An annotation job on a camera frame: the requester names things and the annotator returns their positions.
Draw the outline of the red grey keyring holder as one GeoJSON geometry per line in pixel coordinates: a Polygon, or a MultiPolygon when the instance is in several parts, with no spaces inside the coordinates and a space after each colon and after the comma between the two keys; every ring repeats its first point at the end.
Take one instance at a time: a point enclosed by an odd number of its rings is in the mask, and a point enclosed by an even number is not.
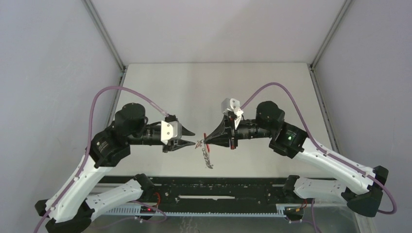
{"type": "Polygon", "coordinates": [[[210,148],[209,148],[209,145],[204,142],[204,140],[207,137],[207,134],[203,133],[203,137],[204,137],[203,139],[197,141],[195,148],[201,149],[206,167],[209,169],[213,169],[213,164],[210,161],[210,148]]]}

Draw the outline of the circuit board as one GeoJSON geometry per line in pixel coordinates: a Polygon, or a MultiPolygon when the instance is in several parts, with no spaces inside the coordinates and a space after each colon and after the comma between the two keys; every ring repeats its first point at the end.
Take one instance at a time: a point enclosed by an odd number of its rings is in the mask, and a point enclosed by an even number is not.
{"type": "Polygon", "coordinates": [[[302,208],[286,208],[284,211],[285,215],[301,215],[303,211],[302,208]]]}
{"type": "Polygon", "coordinates": [[[141,206],[140,208],[141,214],[155,214],[157,213],[156,206],[141,206]]]}

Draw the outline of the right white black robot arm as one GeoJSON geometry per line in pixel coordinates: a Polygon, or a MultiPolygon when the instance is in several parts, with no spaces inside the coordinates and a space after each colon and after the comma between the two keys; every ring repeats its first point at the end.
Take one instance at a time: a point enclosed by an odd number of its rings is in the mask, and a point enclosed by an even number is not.
{"type": "Polygon", "coordinates": [[[206,144],[235,149],[244,139],[268,138],[275,153],[308,163],[331,179],[310,179],[290,175],[282,190],[285,201],[324,199],[345,203],[353,212],[375,217],[383,196],[388,170],[382,166],[368,167],[355,163],[311,139],[308,133],[285,122],[285,113],[272,101],[261,102],[254,119],[244,119],[236,99],[222,102],[223,119],[205,138],[206,144]]]}

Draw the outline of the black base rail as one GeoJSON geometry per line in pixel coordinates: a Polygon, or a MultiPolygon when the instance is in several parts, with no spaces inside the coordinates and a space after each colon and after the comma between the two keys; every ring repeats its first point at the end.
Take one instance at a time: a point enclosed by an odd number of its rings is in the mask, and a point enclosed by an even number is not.
{"type": "Polygon", "coordinates": [[[304,200],[283,190],[285,178],[154,177],[159,208],[169,214],[275,214],[304,200]]]}

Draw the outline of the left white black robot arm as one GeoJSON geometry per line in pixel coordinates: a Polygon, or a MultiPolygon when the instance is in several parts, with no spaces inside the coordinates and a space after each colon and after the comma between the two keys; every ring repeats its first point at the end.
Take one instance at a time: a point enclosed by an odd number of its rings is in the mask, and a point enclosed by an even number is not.
{"type": "Polygon", "coordinates": [[[92,195],[96,184],[123,158],[132,145],[161,146],[163,152],[175,151],[191,142],[193,136],[174,115],[149,123],[143,105],[129,103],[115,113],[112,123],[91,140],[89,152],[81,159],[65,185],[50,199],[39,200],[35,209],[48,222],[50,233],[81,233],[96,218],[126,202],[148,202],[155,193],[145,174],[137,174],[109,191],[92,195]]]}

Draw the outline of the left circuit board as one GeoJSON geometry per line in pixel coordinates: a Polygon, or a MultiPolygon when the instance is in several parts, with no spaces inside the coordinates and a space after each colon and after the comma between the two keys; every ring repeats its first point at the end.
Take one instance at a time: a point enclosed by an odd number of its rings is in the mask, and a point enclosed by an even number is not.
{"type": "Polygon", "coordinates": [[[157,213],[156,206],[141,206],[140,208],[141,214],[155,214],[157,213]]]}

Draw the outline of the right circuit board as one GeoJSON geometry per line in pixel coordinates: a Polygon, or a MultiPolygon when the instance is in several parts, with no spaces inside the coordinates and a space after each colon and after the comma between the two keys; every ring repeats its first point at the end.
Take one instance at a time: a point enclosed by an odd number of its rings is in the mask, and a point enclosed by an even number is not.
{"type": "Polygon", "coordinates": [[[302,208],[286,208],[284,211],[285,215],[301,215],[303,211],[302,208]]]}

